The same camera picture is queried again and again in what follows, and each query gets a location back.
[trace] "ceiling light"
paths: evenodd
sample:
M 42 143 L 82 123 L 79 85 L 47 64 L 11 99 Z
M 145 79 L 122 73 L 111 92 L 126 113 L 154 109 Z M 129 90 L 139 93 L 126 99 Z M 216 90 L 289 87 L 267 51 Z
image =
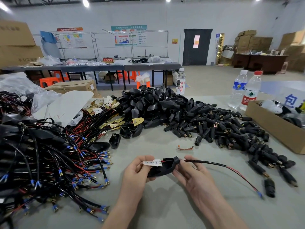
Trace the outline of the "ceiling light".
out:
M 10 9 L 3 3 L 0 1 L 0 9 L 4 10 L 5 12 L 8 12 Z
M 89 8 L 89 2 L 87 0 L 83 0 L 84 7 Z

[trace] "black door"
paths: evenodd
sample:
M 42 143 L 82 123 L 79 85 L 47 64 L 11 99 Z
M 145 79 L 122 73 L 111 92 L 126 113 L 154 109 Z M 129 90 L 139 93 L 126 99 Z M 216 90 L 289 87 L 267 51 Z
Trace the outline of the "black door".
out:
M 213 29 L 184 29 L 182 65 L 206 65 Z

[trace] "blue chinese character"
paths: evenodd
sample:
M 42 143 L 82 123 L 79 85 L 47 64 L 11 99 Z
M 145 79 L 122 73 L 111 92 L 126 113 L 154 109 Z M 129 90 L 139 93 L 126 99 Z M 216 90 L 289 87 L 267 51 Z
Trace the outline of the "blue chinese character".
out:
M 286 101 L 284 105 L 289 108 L 293 108 L 293 105 L 295 104 L 296 100 L 298 99 L 297 97 L 293 96 L 290 94 L 289 96 L 285 97 Z

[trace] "wall poster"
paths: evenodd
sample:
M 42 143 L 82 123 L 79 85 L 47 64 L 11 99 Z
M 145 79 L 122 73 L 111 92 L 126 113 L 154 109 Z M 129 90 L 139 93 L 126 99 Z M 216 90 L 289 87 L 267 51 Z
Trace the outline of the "wall poster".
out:
M 57 28 L 56 33 L 62 34 L 66 32 L 65 35 L 54 35 L 58 46 L 60 47 L 59 37 L 61 46 L 63 49 L 66 48 L 87 48 L 85 41 L 83 39 L 83 35 L 79 32 L 83 31 L 82 27 L 74 27 L 74 28 Z
M 114 31 L 115 46 L 142 46 L 146 45 L 147 25 L 111 26 Z

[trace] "left hand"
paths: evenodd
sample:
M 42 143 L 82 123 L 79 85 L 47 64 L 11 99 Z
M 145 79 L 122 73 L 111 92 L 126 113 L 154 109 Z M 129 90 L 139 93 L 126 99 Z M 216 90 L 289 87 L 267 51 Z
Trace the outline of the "left hand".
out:
M 136 210 L 144 192 L 145 183 L 156 178 L 147 178 L 151 167 L 143 165 L 143 161 L 152 161 L 154 156 L 137 156 L 125 169 L 121 191 L 117 204 Z

